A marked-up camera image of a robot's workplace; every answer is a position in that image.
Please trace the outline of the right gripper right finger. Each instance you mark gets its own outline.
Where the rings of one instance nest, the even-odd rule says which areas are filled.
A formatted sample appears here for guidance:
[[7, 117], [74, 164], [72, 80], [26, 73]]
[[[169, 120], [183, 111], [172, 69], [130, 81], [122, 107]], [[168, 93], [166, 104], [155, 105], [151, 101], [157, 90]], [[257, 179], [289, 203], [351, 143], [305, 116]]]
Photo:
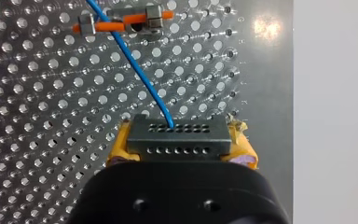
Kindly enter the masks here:
[[228, 114], [227, 127], [231, 138], [231, 146], [229, 153], [221, 156], [220, 160], [237, 163], [252, 170], [257, 170], [259, 163], [258, 155], [244, 134], [248, 129], [247, 124], [240, 119], [235, 119], [233, 115]]

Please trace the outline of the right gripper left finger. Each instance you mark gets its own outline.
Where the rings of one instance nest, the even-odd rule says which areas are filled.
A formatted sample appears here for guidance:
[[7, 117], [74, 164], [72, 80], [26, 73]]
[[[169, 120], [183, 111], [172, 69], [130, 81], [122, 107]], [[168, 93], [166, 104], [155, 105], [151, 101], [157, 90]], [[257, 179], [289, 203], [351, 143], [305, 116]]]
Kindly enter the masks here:
[[131, 130], [131, 122], [124, 120], [118, 129], [117, 138], [106, 160], [106, 166], [113, 166], [123, 162], [140, 161], [138, 154], [131, 154], [127, 149], [127, 139]]

